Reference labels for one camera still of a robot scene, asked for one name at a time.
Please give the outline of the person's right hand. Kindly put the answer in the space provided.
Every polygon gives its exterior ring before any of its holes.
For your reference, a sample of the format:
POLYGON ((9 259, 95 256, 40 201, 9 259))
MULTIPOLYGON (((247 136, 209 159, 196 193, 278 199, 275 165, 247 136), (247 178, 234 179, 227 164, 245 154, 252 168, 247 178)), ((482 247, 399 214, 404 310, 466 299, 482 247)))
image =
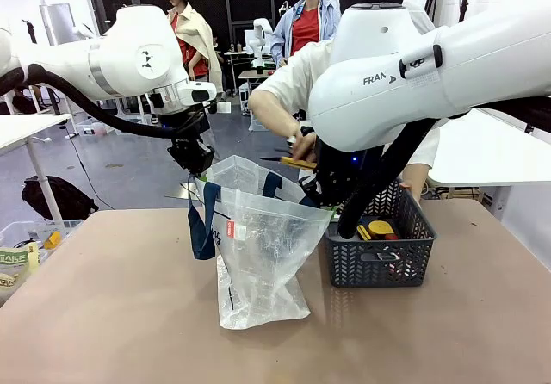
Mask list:
POLYGON ((317 155, 315 153, 316 139, 316 133, 310 132, 304 135, 301 130, 289 137, 288 143, 291 145, 291 158, 294 161, 315 163, 317 161, 317 155))

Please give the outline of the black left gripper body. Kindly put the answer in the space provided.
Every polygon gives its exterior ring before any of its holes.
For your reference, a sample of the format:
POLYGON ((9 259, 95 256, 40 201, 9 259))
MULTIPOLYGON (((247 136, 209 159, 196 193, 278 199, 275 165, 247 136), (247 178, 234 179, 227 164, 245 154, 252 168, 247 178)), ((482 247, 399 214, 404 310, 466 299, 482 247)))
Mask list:
POLYGON ((214 149, 197 139, 171 141, 167 151, 173 159, 190 174, 202 174, 214 160, 214 149))

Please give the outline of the person's left hand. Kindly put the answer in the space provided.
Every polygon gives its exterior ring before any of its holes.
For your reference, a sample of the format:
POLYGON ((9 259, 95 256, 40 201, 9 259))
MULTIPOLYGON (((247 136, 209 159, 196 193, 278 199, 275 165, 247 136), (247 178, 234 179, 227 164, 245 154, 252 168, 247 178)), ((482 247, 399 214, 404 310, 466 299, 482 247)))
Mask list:
POLYGON ((424 189, 423 180, 421 181, 406 180, 400 184, 400 187, 402 189, 407 190, 412 195, 412 198, 415 200, 415 202, 418 205, 420 204, 421 195, 424 189))

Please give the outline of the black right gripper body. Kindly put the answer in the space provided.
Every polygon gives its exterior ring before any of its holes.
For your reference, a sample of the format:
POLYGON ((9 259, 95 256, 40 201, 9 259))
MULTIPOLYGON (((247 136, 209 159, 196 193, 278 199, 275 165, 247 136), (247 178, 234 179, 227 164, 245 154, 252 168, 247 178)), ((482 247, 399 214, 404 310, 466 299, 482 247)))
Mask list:
POLYGON ((319 204, 338 206, 346 202, 361 177, 375 164, 375 149, 341 152, 321 139, 316 140, 316 181, 319 186, 319 204))

